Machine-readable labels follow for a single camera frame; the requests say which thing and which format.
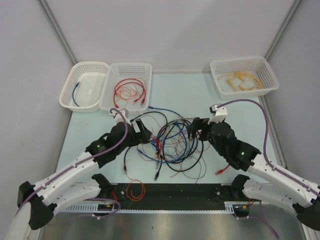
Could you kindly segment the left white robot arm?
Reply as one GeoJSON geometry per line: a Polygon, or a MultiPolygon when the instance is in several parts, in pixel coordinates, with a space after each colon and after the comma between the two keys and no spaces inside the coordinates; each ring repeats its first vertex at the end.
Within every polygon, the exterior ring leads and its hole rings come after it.
{"type": "Polygon", "coordinates": [[[97,171],[114,161],[126,148],[149,142],[152,132],[140,119],[136,124],[139,132],[130,122],[118,122],[109,133],[93,141],[60,171],[35,184],[29,181],[22,183],[18,189],[17,206],[21,208],[30,203],[29,227],[38,230],[61,210],[84,200],[110,197],[113,187],[97,171]]]}

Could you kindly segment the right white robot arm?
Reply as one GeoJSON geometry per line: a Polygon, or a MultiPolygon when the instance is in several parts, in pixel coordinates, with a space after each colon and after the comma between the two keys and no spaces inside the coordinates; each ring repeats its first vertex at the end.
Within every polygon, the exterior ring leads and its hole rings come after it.
{"type": "Polygon", "coordinates": [[[247,197],[265,201],[293,214],[303,225],[319,231],[319,184],[268,160],[266,154],[258,148],[237,139],[234,130],[224,121],[214,123],[207,118],[196,117],[186,129],[189,138],[199,136],[202,142],[209,142],[232,168],[268,182],[263,185],[239,174],[230,188],[230,194],[235,200],[242,201],[247,197]]]}

